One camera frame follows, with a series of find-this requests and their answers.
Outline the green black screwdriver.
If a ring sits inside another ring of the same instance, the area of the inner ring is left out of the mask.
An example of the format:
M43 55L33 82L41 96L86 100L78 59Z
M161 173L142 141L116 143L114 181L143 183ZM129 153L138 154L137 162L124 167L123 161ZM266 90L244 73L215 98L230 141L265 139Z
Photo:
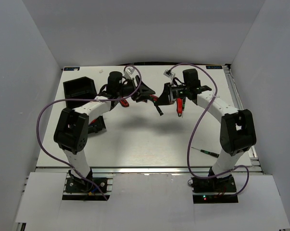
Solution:
M185 103L186 103L186 98L183 98L183 99L182 99L182 113L181 113L181 117L183 117L183 114L184 114Z
M159 115L162 116L162 115L163 115L163 112L162 112L162 110L160 109L160 107L156 104L156 102L154 102L153 104L154 104L154 106L155 106L157 112L159 113Z
M204 153L206 155L209 155L209 156L212 156L214 158L218 158L219 157L219 154L217 153L213 153L213 152L210 152L210 151L207 151L207 150L203 150L203 149L198 149L198 148L195 148L195 147L192 147L192 149L195 149L201 153Z

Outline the green black screwdriver front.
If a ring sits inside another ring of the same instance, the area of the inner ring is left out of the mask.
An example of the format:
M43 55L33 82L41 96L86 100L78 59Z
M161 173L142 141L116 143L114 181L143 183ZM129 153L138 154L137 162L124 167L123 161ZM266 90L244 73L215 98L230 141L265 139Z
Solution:
M209 155L209 156L212 156L214 158L218 158L219 157L219 154L217 153L213 153L213 152L210 152L210 151L207 151L207 150L203 150L203 149L198 149L198 148L195 148L195 147L192 147L192 149L195 149L201 153L204 153L206 155Z

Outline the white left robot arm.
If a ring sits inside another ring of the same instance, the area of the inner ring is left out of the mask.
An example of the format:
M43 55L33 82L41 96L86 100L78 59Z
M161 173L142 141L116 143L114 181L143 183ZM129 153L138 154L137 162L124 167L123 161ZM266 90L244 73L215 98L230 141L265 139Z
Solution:
M91 128L90 124L103 122L102 115L113 110L124 97L130 96L136 102L151 101L155 91L141 82L139 76L132 79L118 71L109 73L107 84L99 92L89 77L66 81L63 87L68 102L61 111L53 138L72 165L69 175L76 187L88 192L93 181L84 148L88 134L101 130L98 126Z

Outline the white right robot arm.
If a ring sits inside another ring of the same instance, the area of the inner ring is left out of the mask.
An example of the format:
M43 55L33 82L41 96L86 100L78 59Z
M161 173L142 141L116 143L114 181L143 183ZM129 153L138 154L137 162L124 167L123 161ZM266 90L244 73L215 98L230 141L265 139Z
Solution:
M225 178L235 170L240 157L256 144L256 134L251 111L240 110L217 96L217 90L201 85L196 69L183 71L184 82L174 85L165 83L156 106L171 105L178 99L187 98L210 113L220 123L220 145L222 150L217 161L210 168L208 187L219 192L225 187Z

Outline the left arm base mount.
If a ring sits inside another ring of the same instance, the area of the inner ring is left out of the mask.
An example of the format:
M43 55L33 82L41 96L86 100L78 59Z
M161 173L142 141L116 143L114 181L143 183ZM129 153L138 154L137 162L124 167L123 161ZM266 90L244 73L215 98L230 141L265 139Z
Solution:
M94 177L93 182L97 184L105 197L109 199L113 178L107 177ZM66 201L106 201L101 192L96 186L91 183L82 184L76 180L67 177L64 185L62 200Z

